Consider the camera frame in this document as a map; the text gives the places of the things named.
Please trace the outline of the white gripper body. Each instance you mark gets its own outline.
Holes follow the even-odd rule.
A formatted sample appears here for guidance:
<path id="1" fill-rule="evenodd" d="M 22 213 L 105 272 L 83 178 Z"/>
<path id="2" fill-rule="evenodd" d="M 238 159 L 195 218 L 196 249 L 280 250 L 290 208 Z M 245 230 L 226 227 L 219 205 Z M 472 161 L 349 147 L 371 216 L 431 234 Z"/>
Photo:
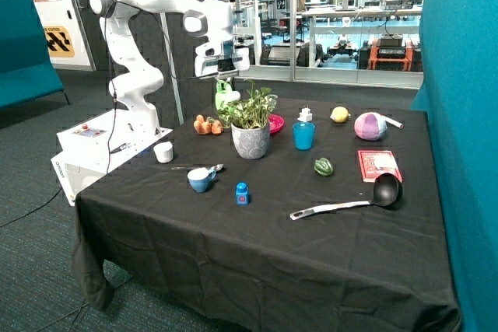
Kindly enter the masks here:
<path id="1" fill-rule="evenodd" d="M 206 42 L 195 48 L 195 75 L 217 79 L 235 77 L 250 68 L 249 49 L 235 47 L 233 41 Z"/>

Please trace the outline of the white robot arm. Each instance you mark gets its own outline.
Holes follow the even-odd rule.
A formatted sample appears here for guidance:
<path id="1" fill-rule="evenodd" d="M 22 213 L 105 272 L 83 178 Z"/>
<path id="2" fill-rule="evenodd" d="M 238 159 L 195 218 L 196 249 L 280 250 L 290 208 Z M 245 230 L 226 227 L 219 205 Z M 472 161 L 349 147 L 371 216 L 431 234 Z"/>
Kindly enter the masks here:
<path id="1" fill-rule="evenodd" d="M 162 87 L 164 76 L 147 61 L 140 44 L 163 37 L 159 14 L 181 15 L 186 34 L 206 39 L 195 48 L 195 75 L 199 78 L 234 77 L 250 68 L 249 50 L 236 45 L 229 0 L 89 0 L 89 5 L 100 18 L 109 55 L 126 70 L 110 82 L 109 91 L 126 106 L 137 135 L 160 132 L 156 108 L 145 97 Z"/>

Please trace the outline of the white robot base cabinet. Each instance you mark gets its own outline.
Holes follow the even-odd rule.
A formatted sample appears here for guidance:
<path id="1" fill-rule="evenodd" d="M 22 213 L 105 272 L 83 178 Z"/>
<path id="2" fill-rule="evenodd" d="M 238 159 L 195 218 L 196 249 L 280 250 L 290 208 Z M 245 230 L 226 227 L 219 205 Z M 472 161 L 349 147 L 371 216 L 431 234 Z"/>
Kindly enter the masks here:
<path id="1" fill-rule="evenodd" d="M 171 132 L 146 128 L 129 110 L 110 110 L 57 133 L 62 151 L 51 164 L 68 203 L 100 178 Z"/>

